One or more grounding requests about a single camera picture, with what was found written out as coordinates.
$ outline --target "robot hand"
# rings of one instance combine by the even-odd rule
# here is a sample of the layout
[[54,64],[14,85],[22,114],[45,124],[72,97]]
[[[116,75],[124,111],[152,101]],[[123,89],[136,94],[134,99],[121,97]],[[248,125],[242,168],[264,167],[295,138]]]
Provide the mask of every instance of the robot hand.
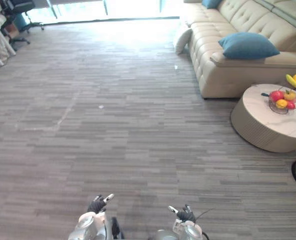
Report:
[[185,204],[185,206],[183,207],[183,211],[178,211],[172,206],[168,206],[168,209],[171,212],[175,213],[178,219],[180,219],[183,222],[185,221],[192,221],[194,223],[196,222],[196,217],[194,216],[190,206],[187,204]]
[[104,206],[107,205],[107,202],[111,200],[114,197],[114,194],[110,194],[108,197],[104,198],[101,194],[97,196],[90,206],[88,207],[88,212],[95,212],[98,214],[99,212],[104,212],[106,209],[103,208]]

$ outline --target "blue pillow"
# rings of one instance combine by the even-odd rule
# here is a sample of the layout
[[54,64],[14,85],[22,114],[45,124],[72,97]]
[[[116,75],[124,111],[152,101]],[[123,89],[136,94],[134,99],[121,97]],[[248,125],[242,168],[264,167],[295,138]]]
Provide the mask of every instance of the blue pillow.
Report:
[[221,40],[223,55],[230,59],[262,59],[280,54],[265,37],[252,32],[230,34]]
[[207,9],[216,9],[222,0],[203,0],[202,5]]

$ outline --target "beige leather sofa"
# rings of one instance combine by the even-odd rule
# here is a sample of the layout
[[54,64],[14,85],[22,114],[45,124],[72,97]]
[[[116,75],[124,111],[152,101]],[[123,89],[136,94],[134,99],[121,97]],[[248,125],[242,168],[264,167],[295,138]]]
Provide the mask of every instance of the beige leather sofa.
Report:
[[[286,74],[296,74],[296,0],[222,0],[217,9],[184,0],[180,19],[192,29],[188,45],[203,98],[238,98],[253,84],[284,85]],[[281,54],[226,58],[218,41],[236,32],[262,34]]]

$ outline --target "round coffee table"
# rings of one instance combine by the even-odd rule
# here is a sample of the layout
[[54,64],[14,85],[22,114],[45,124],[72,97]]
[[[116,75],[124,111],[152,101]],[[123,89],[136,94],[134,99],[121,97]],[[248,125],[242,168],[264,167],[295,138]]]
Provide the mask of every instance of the round coffee table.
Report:
[[241,137],[249,143],[275,153],[296,149],[296,109],[278,114],[269,107],[270,94],[281,86],[258,84],[248,88],[231,112],[231,123]]

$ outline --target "gray striped carpet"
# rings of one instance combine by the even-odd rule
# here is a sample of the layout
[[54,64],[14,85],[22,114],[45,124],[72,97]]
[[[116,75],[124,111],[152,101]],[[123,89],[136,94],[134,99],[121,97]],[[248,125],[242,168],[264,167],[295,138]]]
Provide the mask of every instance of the gray striped carpet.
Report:
[[98,193],[127,239],[189,203],[211,240],[296,240],[288,154],[230,124],[237,100],[203,100],[178,20],[33,29],[0,68],[0,240],[67,239]]

